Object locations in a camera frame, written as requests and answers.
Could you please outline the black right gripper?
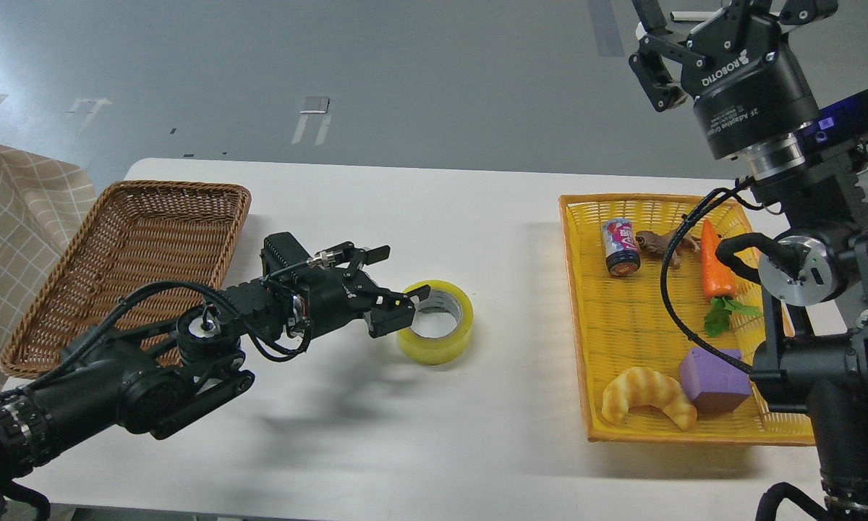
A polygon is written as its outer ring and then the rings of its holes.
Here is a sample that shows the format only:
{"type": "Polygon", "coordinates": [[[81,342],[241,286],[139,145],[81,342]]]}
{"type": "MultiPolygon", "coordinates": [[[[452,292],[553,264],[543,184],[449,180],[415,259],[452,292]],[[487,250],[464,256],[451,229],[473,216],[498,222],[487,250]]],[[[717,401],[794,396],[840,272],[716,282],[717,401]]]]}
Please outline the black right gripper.
{"type": "Polygon", "coordinates": [[[643,34],[629,65],[652,107],[681,105],[686,93],[712,157],[797,131],[819,106],[783,27],[800,27],[837,13],[838,1],[731,1],[688,37],[668,29],[658,1],[633,1],[643,34]],[[680,64],[680,85],[665,60],[680,64]]]}

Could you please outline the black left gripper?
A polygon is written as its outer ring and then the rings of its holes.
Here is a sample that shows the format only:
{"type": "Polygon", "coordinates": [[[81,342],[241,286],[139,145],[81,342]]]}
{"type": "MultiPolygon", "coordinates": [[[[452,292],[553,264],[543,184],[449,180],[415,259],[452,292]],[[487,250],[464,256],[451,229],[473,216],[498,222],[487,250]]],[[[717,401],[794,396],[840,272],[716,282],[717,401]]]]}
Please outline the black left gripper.
{"type": "Polygon", "coordinates": [[[390,254],[388,245],[369,250],[354,245],[338,245],[337,267],[311,267],[299,272],[313,337],[341,329],[364,314],[371,339],[411,326],[417,305],[430,296],[430,284],[421,284],[408,292],[375,288],[369,291],[370,303],[369,297],[357,288],[362,284],[356,277],[362,273],[362,268],[388,260],[390,254]]]}

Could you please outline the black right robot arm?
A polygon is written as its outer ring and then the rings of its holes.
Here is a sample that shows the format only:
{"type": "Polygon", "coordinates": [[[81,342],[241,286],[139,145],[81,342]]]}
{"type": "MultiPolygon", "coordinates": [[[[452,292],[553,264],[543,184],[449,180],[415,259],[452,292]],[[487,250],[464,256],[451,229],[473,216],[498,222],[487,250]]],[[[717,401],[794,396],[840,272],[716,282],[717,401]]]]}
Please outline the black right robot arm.
{"type": "Polygon", "coordinates": [[[788,34],[827,19],[836,1],[731,1],[691,32],[672,32],[656,1],[633,7],[643,31],[629,63],[659,112],[693,101],[719,161],[741,158],[749,175],[715,189],[680,224],[682,238],[721,203],[749,189],[779,204],[790,224],[771,238],[722,240],[716,258],[762,288],[765,340],[751,363],[724,355],[768,409],[811,422],[824,504],[778,483],[758,520],[790,500],[817,520],[868,520],[868,88],[819,108],[788,34]]]}

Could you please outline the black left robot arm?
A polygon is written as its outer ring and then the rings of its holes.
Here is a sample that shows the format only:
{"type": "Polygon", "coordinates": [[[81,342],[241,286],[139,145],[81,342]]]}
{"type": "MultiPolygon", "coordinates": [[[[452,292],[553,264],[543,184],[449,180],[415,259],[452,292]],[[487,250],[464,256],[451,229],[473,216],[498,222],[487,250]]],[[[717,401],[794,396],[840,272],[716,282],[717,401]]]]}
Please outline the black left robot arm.
{"type": "Polygon", "coordinates": [[[166,439],[245,393],[240,339],[266,360],[292,360],[316,337],[367,323],[377,339],[407,329],[432,291],[379,287],[364,270],[390,256],[344,242],[309,254],[290,233],[268,235],[262,276],[222,290],[146,284],[63,352],[60,366],[0,392],[0,516],[7,500],[38,520],[50,502],[17,479],[113,425],[166,439]]]}

